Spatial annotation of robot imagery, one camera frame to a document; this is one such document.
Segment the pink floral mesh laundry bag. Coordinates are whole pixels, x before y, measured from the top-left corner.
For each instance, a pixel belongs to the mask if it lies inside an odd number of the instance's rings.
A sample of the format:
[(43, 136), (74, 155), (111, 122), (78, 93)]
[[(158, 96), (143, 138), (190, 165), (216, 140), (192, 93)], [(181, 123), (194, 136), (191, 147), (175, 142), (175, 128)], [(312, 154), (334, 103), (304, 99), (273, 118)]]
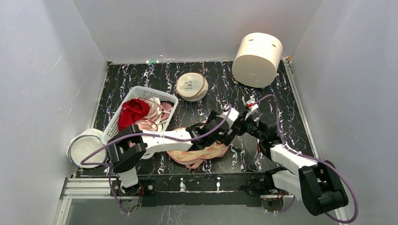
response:
[(167, 154), (177, 163), (184, 165), (188, 169), (197, 169), (205, 160), (221, 158), (227, 152), (229, 146), (222, 143), (213, 143), (203, 150), (178, 151), (169, 150)]

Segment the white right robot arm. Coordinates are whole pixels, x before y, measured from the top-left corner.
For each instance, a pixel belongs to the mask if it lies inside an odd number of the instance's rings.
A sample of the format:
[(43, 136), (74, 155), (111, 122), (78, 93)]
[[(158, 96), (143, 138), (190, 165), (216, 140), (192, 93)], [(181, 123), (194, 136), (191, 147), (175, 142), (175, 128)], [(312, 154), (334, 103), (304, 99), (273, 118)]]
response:
[(266, 172), (265, 190), (277, 194), (281, 189), (303, 201), (313, 216), (347, 206), (349, 199), (334, 165), (329, 161), (303, 155), (289, 148), (280, 134), (279, 124), (255, 122), (252, 116), (237, 119), (237, 135), (250, 134), (258, 139), (260, 152), (281, 165)]

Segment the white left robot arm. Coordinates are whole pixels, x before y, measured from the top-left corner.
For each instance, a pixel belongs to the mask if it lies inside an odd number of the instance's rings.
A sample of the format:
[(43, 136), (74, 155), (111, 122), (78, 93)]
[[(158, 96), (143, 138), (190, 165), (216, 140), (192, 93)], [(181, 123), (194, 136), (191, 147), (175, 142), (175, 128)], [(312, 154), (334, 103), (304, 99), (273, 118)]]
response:
[(129, 195), (138, 193), (140, 182), (136, 165), (146, 155), (170, 151), (186, 152), (190, 155), (209, 149), (215, 144), (227, 147), (238, 115), (230, 107), (221, 115), (214, 114), (204, 124), (173, 131), (144, 131), (137, 125), (125, 128), (105, 145), (110, 154), (113, 172), (121, 180), (122, 189)]

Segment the round white mesh laundry bag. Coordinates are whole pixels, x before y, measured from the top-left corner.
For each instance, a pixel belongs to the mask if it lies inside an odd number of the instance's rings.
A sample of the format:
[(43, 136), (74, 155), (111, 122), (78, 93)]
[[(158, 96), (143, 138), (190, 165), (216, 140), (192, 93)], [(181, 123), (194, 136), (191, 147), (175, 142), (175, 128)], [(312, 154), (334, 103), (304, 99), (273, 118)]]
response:
[(198, 73), (185, 73), (176, 83), (176, 92), (184, 100), (195, 102), (201, 100), (208, 91), (207, 79)]

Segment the white plastic laundry basket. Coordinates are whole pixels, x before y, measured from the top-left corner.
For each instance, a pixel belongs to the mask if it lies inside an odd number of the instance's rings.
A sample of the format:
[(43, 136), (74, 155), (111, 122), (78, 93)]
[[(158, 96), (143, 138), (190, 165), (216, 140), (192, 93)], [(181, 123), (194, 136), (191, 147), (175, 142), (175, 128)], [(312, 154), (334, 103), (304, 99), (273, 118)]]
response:
[(178, 99), (172, 94), (134, 86), (105, 127), (101, 142), (106, 144), (129, 125), (138, 125), (144, 131), (166, 131), (177, 105)]

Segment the round white mesh bag left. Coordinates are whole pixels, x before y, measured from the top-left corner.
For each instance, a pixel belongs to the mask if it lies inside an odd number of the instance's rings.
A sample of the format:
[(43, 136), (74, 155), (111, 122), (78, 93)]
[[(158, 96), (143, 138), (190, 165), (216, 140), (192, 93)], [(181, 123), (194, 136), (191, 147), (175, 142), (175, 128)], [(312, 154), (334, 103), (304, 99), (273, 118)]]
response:
[(99, 165), (81, 165), (81, 161), (94, 151), (102, 147), (103, 132), (90, 128), (73, 138), (67, 147), (66, 156), (69, 161), (81, 168), (95, 168)]

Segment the large cream cylinder drum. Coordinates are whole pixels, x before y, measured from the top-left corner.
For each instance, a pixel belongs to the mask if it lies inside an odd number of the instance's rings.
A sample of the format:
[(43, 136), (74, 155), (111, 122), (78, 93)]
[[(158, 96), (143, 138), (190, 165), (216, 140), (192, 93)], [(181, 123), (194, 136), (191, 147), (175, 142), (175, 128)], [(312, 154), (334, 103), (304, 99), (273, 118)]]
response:
[(246, 35), (232, 64), (232, 75), (239, 83), (265, 88), (276, 78), (283, 45), (276, 37), (266, 33)]

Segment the pink and white bras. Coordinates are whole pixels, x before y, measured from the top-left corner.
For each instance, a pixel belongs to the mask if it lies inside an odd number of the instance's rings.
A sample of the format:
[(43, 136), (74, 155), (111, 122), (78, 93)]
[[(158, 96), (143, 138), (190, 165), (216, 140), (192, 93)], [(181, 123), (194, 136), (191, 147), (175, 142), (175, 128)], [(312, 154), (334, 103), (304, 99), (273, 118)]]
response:
[(138, 125), (141, 130), (162, 131), (166, 126), (167, 119), (171, 117), (173, 104), (167, 101), (160, 101), (157, 97), (142, 98), (138, 97), (149, 106), (149, 112), (144, 118), (137, 120), (134, 124)]

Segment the red garment in basket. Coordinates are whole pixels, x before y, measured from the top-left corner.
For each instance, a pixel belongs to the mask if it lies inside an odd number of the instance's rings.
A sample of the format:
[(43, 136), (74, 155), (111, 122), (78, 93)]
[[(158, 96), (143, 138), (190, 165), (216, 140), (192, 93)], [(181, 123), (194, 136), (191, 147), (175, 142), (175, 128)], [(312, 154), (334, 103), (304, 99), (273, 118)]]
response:
[(117, 123), (118, 131), (123, 131), (136, 121), (143, 119), (149, 114), (149, 111), (149, 104), (137, 98), (123, 103)]

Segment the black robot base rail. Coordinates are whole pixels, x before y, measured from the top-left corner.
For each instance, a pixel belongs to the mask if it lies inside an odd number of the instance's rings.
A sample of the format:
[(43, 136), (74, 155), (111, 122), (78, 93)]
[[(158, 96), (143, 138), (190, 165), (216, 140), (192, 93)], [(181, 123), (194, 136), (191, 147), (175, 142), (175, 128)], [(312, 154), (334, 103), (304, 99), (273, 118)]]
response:
[(246, 205), (280, 210), (288, 190), (268, 189), (265, 174), (195, 173), (140, 175), (138, 184), (125, 191), (119, 178), (67, 178), (62, 200), (118, 200), (127, 209), (165, 205)]

